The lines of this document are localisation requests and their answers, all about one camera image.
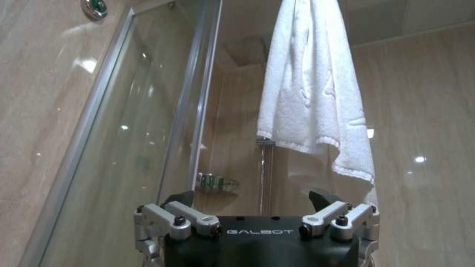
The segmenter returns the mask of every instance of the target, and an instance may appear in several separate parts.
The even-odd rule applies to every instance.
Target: silver metal arm
[[[324,235],[328,225],[340,215],[344,215],[348,210],[348,203],[337,201],[318,213],[306,215],[302,218],[301,233],[308,237],[317,237]]]
[[[186,240],[193,234],[193,224],[182,216],[175,216],[155,204],[149,204],[134,212],[135,249],[143,253],[145,265],[161,267],[161,246],[158,239],[170,234],[175,240]]]
[[[346,216],[338,217],[332,222],[332,237],[346,241],[354,238],[357,229],[365,225],[362,238],[380,239],[380,211],[376,206],[361,204]]]
[[[175,215],[182,215],[193,222],[197,233],[202,236],[218,236],[222,232],[221,221],[215,215],[201,213],[178,201],[166,204],[165,209]]]

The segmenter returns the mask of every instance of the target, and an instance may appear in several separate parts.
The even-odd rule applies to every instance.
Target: hanging towel
[[[362,97],[338,0],[284,0],[266,70],[258,135],[340,153],[333,170],[374,184]]]

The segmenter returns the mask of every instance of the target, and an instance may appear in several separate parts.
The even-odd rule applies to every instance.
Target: bolt
[[[215,227],[215,229],[213,230],[211,235],[213,235],[214,237],[219,237],[222,233],[223,233],[223,227],[222,227],[221,225],[218,225],[218,226]]]
[[[340,226],[348,226],[349,225],[349,218],[348,216],[345,215],[341,215],[338,218],[337,218],[337,225]]]
[[[183,216],[181,215],[181,216],[177,216],[177,217],[175,217],[174,225],[175,225],[175,226],[182,226],[183,224],[186,224],[186,222],[187,222],[186,217],[183,217]]]
[[[312,228],[309,227],[308,224],[302,224],[302,226],[300,227],[300,233],[301,233],[301,237],[304,239],[312,238],[312,236],[313,236]]]

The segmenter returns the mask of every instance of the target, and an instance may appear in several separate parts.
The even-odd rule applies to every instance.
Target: glass panel
[[[157,201],[183,83],[195,69],[203,75],[189,61],[199,3],[178,1],[133,19],[42,266],[142,266],[133,211]],[[195,108],[201,85],[186,102]]]
[[[190,84],[187,84],[190,90],[183,90],[181,97],[182,103],[171,137],[159,203],[171,194],[191,190],[195,184],[222,7],[221,0],[210,0],[203,3],[206,5],[198,24],[198,28],[203,29],[203,34],[197,54],[190,56],[190,58],[197,56],[195,75],[191,76]]]

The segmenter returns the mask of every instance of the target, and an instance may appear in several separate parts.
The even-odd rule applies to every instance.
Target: marble wall tile
[[[0,3],[2,266],[22,258],[110,41],[135,2],[109,2],[101,23],[77,0]]]
[[[255,143],[264,66],[223,72],[209,172],[241,183],[235,195],[198,192],[195,206],[219,215],[259,214],[261,149]]]
[[[474,31],[354,49],[374,128],[380,266],[475,266]]]

